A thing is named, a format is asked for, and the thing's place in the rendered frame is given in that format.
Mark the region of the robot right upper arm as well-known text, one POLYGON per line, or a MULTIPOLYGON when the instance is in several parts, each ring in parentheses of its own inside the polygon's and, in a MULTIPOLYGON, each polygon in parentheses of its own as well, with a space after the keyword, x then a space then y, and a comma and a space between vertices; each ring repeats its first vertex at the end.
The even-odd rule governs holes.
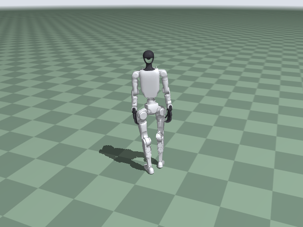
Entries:
POLYGON ((163 93, 169 93, 169 88, 168 88, 168 75, 167 75, 167 72, 166 70, 159 70, 159 73, 160 73, 160 76, 162 77, 161 80, 162 80, 162 84, 163 84, 163 88, 162 88, 162 91, 163 93))

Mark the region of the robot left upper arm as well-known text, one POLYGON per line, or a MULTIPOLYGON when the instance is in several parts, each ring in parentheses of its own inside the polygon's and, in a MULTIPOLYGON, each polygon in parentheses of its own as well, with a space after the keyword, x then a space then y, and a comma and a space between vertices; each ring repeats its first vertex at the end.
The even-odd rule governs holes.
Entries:
POLYGON ((134 71, 132 74, 133 95, 139 94, 138 79, 137 79, 137 78, 139 78, 139 73, 140 73, 140 70, 137 70, 137 71, 134 71))

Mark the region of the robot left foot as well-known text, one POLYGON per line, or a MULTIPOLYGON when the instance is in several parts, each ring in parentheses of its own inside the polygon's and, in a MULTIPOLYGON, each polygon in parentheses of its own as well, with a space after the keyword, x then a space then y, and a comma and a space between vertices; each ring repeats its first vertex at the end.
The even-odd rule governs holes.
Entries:
POLYGON ((148 168, 148 167, 147 167, 147 164, 144 164, 144 168, 145 168, 145 170, 147 170, 150 174, 153 174, 153 173, 154 173, 153 167, 150 166, 150 168, 148 168))

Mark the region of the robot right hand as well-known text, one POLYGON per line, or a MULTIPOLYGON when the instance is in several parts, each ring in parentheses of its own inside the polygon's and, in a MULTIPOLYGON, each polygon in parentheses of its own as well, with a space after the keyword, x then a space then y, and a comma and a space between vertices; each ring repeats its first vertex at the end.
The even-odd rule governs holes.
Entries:
POLYGON ((170 122, 171 118, 172 118, 172 112, 171 112, 172 111, 172 106, 171 105, 169 106, 169 109, 167 109, 167 111, 168 111, 167 115, 165 116, 165 118, 167 117, 167 120, 165 121, 166 123, 170 122))

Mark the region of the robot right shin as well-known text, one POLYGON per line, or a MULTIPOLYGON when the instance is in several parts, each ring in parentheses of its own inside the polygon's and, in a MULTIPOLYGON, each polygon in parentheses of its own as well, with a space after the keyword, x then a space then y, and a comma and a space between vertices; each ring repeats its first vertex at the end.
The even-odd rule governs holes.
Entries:
POLYGON ((160 162, 160 160, 162 162, 162 154, 163 154, 163 150, 164 150, 164 134, 162 134, 162 136, 161 136, 161 141, 157 141, 157 150, 158 150, 158 154, 159 154, 159 162, 160 162))

